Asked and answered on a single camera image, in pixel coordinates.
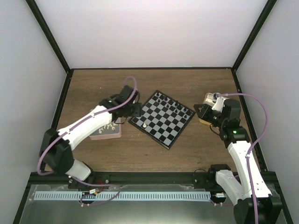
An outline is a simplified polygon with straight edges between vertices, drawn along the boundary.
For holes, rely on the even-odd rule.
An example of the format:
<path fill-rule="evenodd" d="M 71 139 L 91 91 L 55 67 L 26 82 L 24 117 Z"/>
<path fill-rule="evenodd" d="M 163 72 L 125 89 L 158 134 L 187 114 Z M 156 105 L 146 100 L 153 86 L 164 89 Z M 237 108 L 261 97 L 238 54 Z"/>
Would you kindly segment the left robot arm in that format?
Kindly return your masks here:
<path fill-rule="evenodd" d="M 136 117 L 141 113 L 141 103 L 136 87 L 125 85 L 121 92 L 99 102 L 84 117 L 73 124 L 55 130 L 48 129 L 43 137 L 41 155 L 37 164 L 39 175 L 66 174 L 84 188 L 95 184 L 95 176 L 84 162 L 73 157 L 73 150 L 97 129 L 122 117 Z"/>

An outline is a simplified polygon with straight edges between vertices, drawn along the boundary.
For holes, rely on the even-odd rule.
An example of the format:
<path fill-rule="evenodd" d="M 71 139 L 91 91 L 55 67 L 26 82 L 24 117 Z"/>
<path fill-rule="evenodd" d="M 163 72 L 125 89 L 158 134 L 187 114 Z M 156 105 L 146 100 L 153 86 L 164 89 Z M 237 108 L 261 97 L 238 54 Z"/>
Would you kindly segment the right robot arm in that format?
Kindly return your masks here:
<path fill-rule="evenodd" d="M 249 135 L 240 125 L 241 103 L 235 99 L 216 97 L 209 104 L 195 104 L 197 116 L 219 129 L 219 135 L 233 158 L 238 178 L 224 164 L 212 165 L 208 184 L 222 187 L 234 205 L 238 224 L 274 224 L 282 210 L 282 202 L 274 197 L 260 174 L 251 149 Z"/>

